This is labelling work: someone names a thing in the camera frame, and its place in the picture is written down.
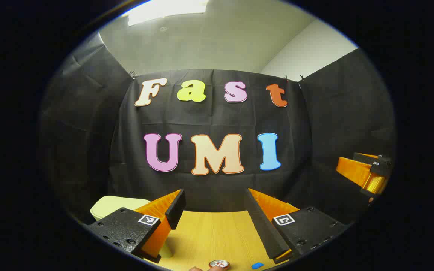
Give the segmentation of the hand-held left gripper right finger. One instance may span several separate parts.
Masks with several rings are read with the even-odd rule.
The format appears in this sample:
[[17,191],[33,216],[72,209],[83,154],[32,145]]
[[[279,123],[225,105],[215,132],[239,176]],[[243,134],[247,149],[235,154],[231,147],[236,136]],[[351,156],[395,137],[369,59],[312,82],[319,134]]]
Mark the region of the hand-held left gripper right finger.
[[245,192],[245,209],[275,264],[306,256],[347,228],[316,207],[297,208],[250,188]]

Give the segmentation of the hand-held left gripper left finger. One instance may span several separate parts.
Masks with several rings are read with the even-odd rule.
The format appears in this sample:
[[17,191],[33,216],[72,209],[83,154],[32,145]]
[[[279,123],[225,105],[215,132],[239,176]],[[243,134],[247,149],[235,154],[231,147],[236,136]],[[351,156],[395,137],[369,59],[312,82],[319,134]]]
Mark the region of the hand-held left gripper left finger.
[[120,250],[158,263],[170,231],[183,214],[186,197],[178,189],[140,207],[125,207],[121,202],[110,206],[110,213],[88,225],[92,233]]

